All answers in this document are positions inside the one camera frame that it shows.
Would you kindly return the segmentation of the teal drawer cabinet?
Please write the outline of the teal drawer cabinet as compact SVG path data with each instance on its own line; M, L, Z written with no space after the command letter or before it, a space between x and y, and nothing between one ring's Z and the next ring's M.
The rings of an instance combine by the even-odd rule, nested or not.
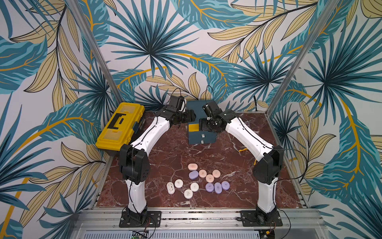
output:
M207 118L204 110L203 105L205 105L206 102L202 100L198 101L189 101L187 102L187 110L194 110L196 114L196 120L194 122L189 122L189 124L198 123L200 119ZM198 131L198 132L189 132L188 129L188 139L189 144L210 144L215 143L217 138L217 133L215 132L208 132L208 131Z

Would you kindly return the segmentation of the yellow top drawer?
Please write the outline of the yellow top drawer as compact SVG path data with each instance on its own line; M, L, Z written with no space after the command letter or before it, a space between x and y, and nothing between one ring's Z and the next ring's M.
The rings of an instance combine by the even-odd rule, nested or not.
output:
M188 125L189 132L198 132L200 131L200 126L198 123Z

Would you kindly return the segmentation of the purple oval case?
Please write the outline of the purple oval case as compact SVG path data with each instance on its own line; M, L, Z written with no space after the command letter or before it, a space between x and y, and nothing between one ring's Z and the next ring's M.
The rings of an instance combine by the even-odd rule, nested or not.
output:
M221 185L221 183L216 182L214 184L214 191L215 191L216 194L221 194L222 193L222 185Z

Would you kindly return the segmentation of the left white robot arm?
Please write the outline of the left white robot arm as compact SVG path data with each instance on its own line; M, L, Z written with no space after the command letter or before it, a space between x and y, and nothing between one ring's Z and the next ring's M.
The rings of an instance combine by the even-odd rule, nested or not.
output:
M140 215L147 208L145 181L150 173L149 154L155 144L171 126L192 122L195 119L196 114L193 110L174 112L162 109L138 139L121 147L119 167L127 185L127 209L130 212Z

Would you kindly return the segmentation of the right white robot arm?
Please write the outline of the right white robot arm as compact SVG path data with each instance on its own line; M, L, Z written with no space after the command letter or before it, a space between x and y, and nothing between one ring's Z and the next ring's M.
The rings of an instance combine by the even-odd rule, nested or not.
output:
M256 210L269 214L276 208L276 183L283 167L284 149L273 146L253 130L232 111L220 112L199 121L201 131L227 132L239 140L255 158L254 178L258 181L259 198Z

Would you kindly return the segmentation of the pink round case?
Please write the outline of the pink round case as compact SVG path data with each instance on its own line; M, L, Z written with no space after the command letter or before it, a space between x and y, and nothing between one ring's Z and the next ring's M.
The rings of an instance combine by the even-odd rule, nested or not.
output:
M214 178L219 178L221 176L221 172L217 169L213 170L212 175Z
M214 179L215 179L215 177L214 177L212 174L208 174L208 175L206 176L206 181L207 181L208 183L213 183L213 182L214 182Z
M207 171L204 170L204 169L201 169L201 170L199 171L199 177L200 177L200 178L206 178L207 174L208 174Z

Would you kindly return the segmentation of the pink round case left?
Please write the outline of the pink round case left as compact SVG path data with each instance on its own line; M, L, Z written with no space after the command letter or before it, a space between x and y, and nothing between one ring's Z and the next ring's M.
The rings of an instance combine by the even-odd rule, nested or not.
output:
M204 170L204 169L201 169L201 170L199 171L199 177L200 177L200 178L206 178L207 174L208 174L207 171Z

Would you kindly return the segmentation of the purple earphone case upper left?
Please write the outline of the purple earphone case upper left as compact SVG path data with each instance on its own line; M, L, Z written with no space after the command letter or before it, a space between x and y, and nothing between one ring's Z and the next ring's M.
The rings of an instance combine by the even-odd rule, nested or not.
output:
M199 172L196 171L196 170L191 171L191 172L189 173L189 178L190 178L191 180L195 180L195 179L197 179L198 177L199 177Z

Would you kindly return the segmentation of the white round case right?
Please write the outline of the white round case right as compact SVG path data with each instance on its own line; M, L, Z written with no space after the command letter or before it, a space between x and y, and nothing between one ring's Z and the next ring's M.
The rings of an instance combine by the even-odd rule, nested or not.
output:
M191 185L190 185L190 189L192 192L198 192L199 190L199 184L197 182L193 182Z

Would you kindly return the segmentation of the white round case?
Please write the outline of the white round case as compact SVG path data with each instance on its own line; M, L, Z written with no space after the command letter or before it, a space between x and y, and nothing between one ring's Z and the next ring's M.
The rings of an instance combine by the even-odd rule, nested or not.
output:
M193 195L194 195L194 193L191 189L187 189L184 191L184 197L186 199L192 199Z
M190 189L192 192L198 192L199 190L199 184L197 182L193 182L191 185L190 185Z
M177 179L175 182L174 182L174 186L178 189L182 188L184 185L184 182L182 179Z

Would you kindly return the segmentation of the white oval earphone case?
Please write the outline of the white oval earphone case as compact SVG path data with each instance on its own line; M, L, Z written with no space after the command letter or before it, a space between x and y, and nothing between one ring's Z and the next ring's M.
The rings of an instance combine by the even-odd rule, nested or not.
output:
M173 195L173 194L175 193L175 191L176 191L173 182L168 182L168 183L166 184L166 189L167 189L168 194L170 194L170 195Z

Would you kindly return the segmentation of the white round case lower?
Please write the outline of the white round case lower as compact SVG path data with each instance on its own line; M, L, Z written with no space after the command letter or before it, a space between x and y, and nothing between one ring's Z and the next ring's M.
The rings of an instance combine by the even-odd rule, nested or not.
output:
M194 195L194 193L191 189L187 189L184 191L184 197L186 199L192 199L193 195Z

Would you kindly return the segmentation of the yellow handled pliers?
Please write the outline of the yellow handled pliers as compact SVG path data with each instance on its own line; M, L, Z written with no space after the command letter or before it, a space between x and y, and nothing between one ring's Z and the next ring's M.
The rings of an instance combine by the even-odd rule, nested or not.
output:
M243 148L243 149L240 149L238 150L239 152L243 152L243 151L248 151L248 148ZM253 165L255 166L257 164L257 160L255 159Z

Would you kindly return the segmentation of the left aluminium frame post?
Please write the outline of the left aluminium frame post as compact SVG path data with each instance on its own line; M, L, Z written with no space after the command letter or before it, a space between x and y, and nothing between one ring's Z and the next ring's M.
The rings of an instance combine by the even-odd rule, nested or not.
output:
M101 51L98 47L96 39L91 31L90 26L87 23L87 20L81 10L81 7L78 1L68 0L67 3L69 5L69 8L72 11L72 14L75 20L77 21L77 24L79 25L82 33L84 34L86 41L88 42L91 52L94 54L94 58L97 61L98 66L100 67L103 75L105 76L105 79L109 85L111 92L115 96L116 104L119 105L120 103L123 102L121 94L119 93L117 89L113 76L101 54Z

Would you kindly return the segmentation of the right aluminium frame post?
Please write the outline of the right aluminium frame post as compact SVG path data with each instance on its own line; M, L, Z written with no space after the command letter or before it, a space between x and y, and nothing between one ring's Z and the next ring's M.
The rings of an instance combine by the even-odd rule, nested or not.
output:
M279 86L278 91L276 92L269 108L267 109L266 111L267 117L270 117L272 113L274 112L277 106L277 102L282 97L284 91L288 87L290 81L292 80L292 77L295 75L295 72L299 68L301 62L304 60L305 56L308 54L314 42L319 37L321 31L324 29L326 22L329 20L332 12L335 10L338 3L339 3L339 0L329 1L328 4L323 9L321 16L318 17L317 23L313 26L312 32L307 36L306 41L304 42L304 45L302 45L301 50L299 51L297 57L295 58L293 64L291 65L291 68L287 72L285 79Z

